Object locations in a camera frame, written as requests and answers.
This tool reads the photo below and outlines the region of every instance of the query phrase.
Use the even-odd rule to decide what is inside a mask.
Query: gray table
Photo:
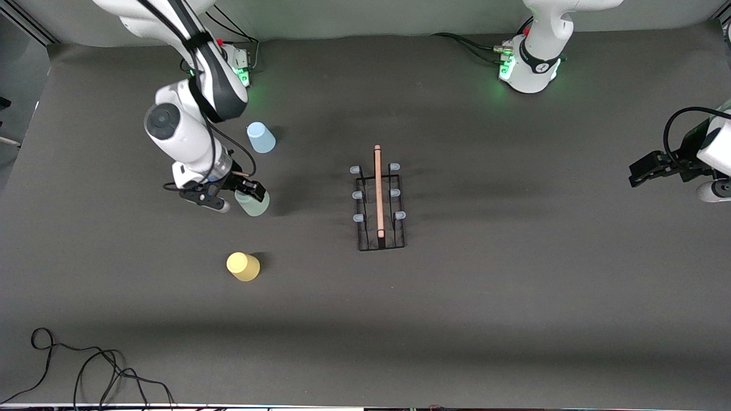
[[[627,182],[670,114],[729,97],[720,28],[579,33],[567,53],[526,96],[449,39],[266,42],[222,126],[279,138],[252,219],[160,188],[171,161],[141,124],[183,76],[172,48],[53,49],[0,204],[2,393],[41,374],[44,325],[181,402],[728,410],[729,208]],[[347,170],[375,143],[403,165],[408,246],[359,253]],[[259,278],[226,272],[235,251]],[[59,352],[18,401],[69,401],[84,358]],[[107,370],[89,372],[94,401]]]

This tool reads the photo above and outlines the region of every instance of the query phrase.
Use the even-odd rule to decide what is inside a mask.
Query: white wall
[[[155,44],[124,29],[91,0],[18,0],[61,41],[102,47]],[[575,13],[578,31],[668,29],[699,23],[724,0],[625,0]],[[305,39],[365,34],[507,33],[529,16],[520,0],[219,0],[249,35]],[[214,35],[238,39],[206,19]]]

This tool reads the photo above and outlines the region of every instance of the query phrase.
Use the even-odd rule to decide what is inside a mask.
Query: wooden stick
[[[381,146],[376,144],[373,149],[376,169],[376,217],[378,219],[378,238],[386,237],[383,225],[383,183],[381,181]]]

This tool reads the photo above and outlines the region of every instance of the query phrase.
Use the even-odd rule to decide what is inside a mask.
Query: black strap
[[[184,41],[183,47],[185,47],[188,51],[193,51],[212,41],[213,37],[211,36],[211,33],[208,33],[207,31],[199,31],[196,34],[193,34],[191,38]]]
[[[203,96],[203,93],[200,92],[198,89],[198,85],[196,84],[195,77],[191,77],[188,79],[188,88],[190,88],[190,94],[193,96],[193,100],[198,104],[198,107],[200,107],[203,114],[205,114],[206,117],[208,117],[212,122],[214,123],[220,123],[223,121],[223,118],[219,116],[218,113],[213,109],[213,106],[208,102],[208,100],[205,99]]]
[[[558,55],[551,60],[541,60],[537,57],[531,56],[531,54],[528,53],[528,50],[526,49],[526,38],[524,38],[523,41],[520,42],[520,57],[523,59],[524,62],[528,63],[528,65],[531,67],[531,69],[533,69],[533,72],[535,74],[543,74],[547,72],[561,58],[561,55]]]

